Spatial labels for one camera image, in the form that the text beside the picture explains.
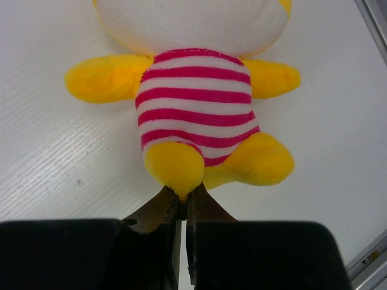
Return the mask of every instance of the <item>white stripe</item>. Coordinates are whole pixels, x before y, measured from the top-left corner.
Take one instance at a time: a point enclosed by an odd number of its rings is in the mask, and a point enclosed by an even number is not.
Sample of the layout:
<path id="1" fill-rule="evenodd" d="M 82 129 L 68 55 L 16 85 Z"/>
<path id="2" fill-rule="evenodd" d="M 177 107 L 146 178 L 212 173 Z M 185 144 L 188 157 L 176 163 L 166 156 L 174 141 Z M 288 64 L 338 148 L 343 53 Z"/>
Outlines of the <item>white stripe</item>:
<path id="1" fill-rule="evenodd" d="M 208 68 L 222 68 L 236 71 L 238 73 L 250 75 L 250 71 L 243 65 L 237 65 L 226 59 L 209 56 L 187 56 L 178 59 L 169 59 L 163 62 L 155 63 L 150 67 L 152 69 L 184 68 L 187 66 L 204 66 Z"/>
<path id="2" fill-rule="evenodd" d="M 154 88 L 209 89 L 252 94 L 252 87 L 237 80 L 205 79 L 200 77 L 157 77 L 141 83 L 138 94 Z"/>
<path id="3" fill-rule="evenodd" d="M 142 102 L 137 108 L 137 114 L 154 109 L 178 109 L 214 115 L 239 115 L 252 111 L 250 104 L 217 103 L 212 101 L 184 100 L 180 98 L 154 98 Z"/>
<path id="4" fill-rule="evenodd" d="M 188 140 L 185 140 L 185 139 L 179 138 L 179 137 L 160 138 L 160 139 L 156 139 L 156 140 L 153 140 L 151 142 L 148 142 L 144 146 L 144 155 L 146 155 L 146 152 L 152 146 L 154 146 L 156 144 L 160 144 L 160 143 L 166 143 L 166 142 L 192 143 L 192 142 L 190 142 Z M 211 148 L 211 147 L 197 146 L 197 145 L 195 145 L 195 146 L 201 151 L 201 153 L 203 154 L 203 157 L 214 159 L 214 158 L 220 158 L 220 157 L 224 157 L 224 156 L 230 155 L 231 153 L 233 153 L 236 150 L 236 148 L 239 146 L 239 144 L 234 145 L 232 147 L 228 147 L 228 148 Z"/>
<path id="5" fill-rule="evenodd" d="M 215 138 L 232 138 L 240 136 L 258 126 L 256 119 L 243 125 L 231 127 L 208 126 L 180 120 L 155 120 L 147 121 L 138 127 L 140 135 L 154 130 L 180 130 L 189 134 L 202 135 Z"/>

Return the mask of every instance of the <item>pink stripe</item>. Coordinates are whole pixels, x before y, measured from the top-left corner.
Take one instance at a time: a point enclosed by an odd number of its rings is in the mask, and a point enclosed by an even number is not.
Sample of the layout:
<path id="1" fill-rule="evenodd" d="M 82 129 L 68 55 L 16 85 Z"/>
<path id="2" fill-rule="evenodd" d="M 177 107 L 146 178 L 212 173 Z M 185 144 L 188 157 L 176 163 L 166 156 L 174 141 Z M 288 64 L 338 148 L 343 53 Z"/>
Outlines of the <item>pink stripe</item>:
<path id="1" fill-rule="evenodd" d="M 237 65 L 243 66 L 243 63 L 237 59 L 236 57 L 228 56 L 223 53 L 219 53 L 214 50 L 206 50 L 202 48 L 187 48 L 184 50 L 170 50 L 165 53 L 161 53 L 155 57 L 154 63 L 165 62 L 166 60 L 171 59 L 179 59 L 181 57 L 189 57 L 189 56 L 209 56 L 209 57 L 217 57 L 219 59 L 225 59 L 229 62 L 235 63 Z"/>
<path id="2" fill-rule="evenodd" d="M 250 104 L 252 97 L 244 92 L 214 91 L 210 89 L 154 88 L 135 98 L 136 108 L 143 102 L 156 98 L 179 98 L 216 103 Z"/>
<path id="3" fill-rule="evenodd" d="M 138 117 L 138 125 L 148 121 L 178 120 L 209 126 L 230 127 L 245 124 L 253 119 L 255 119 L 253 111 L 239 115 L 214 115 L 179 109 L 154 109 L 142 113 Z"/>
<path id="4" fill-rule="evenodd" d="M 202 136 L 197 134 L 190 134 L 182 130 L 153 130 L 150 132 L 145 133 L 141 136 L 141 144 L 142 148 L 149 142 L 161 139 L 161 138 L 167 138 L 167 137 L 178 137 L 187 140 L 187 142 L 192 142 L 199 146 L 206 146 L 211 148 L 228 148 L 232 147 L 234 145 L 237 145 L 238 143 L 242 142 L 251 134 L 259 132 L 259 127 L 255 127 L 254 129 L 231 138 L 216 138 L 216 137 L 208 137 L 208 136 Z"/>
<path id="5" fill-rule="evenodd" d="M 242 72 L 224 68 L 211 68 L 205 66 L 187 66 L 182 68 L 150 69 L 141 79 L 145 82 L 157 77 L 201 77 L 207 79 L 236 80 L 250 85 L 250 76 Z"/>
<path id="6" fill-rule="evenodd" d="M 228 159 L 230 155 L 222 156 L 219 158 L 204 158 L 204 165 L 207 166 L 217 166 L 219 164 L 222 164 L 223 162 Z"/>

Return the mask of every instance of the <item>pink and white striped shirt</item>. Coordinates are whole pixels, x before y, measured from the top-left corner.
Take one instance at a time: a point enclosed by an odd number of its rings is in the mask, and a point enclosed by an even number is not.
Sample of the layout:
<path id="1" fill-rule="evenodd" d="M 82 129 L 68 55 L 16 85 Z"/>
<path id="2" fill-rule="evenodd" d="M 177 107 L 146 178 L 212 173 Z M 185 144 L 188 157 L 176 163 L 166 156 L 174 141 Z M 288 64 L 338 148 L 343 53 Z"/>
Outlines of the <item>pink and white striped shirt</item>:
<path id="1" fill-rule="evenodd" d="M 251 102 L 250 73 L 239 59 L 205 49 L 159 54 L 135 99 L 141 148 L 182 142 L 206 166 L 219 165 L 259 132 Z"/>

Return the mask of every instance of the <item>stuffed animal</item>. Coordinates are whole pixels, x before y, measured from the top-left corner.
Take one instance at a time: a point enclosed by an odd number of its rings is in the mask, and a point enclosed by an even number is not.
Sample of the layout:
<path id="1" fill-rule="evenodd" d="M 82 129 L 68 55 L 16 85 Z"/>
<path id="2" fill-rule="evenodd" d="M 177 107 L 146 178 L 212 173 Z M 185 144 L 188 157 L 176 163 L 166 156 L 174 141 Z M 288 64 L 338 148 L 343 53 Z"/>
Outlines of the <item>stuffed animal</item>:
<path id="1" fill-rule="evenodd" d="M 144 163 L 184 201 L 202 182 L 273 185 L 290 152 L 261 132 L 252 98 L 297 88 L 295 68 L 248 59 L 272 45 L 291 0 L 94 0 L 101 23 L 135 54 L 71 68 L 69 92 L 90 103 L 135 99 Z"/>

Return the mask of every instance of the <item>white table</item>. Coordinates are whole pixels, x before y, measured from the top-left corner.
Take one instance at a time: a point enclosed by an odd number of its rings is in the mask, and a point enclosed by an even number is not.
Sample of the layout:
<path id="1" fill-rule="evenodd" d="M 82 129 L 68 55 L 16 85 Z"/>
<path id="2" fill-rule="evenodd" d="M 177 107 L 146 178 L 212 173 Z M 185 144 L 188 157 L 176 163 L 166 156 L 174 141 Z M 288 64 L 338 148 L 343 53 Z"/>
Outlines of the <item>white table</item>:
<path id="1" fill-rule="evenodd" d="M 71 65 L 126 51 L 91 1 L 1 1 L 0 41 L 1 220 L 122 218 L 158 192 L 133 102 L 88 105 L 63 86 Z M 297 91 L 256 104 L 296 171 L 275 187 L 212 195 L 238 219 L 321 222 L 349 262 L 387 227 L 387 67 L 353 0 L 294 0 L 283 37 L 261 57 L 303 75 Z"/>

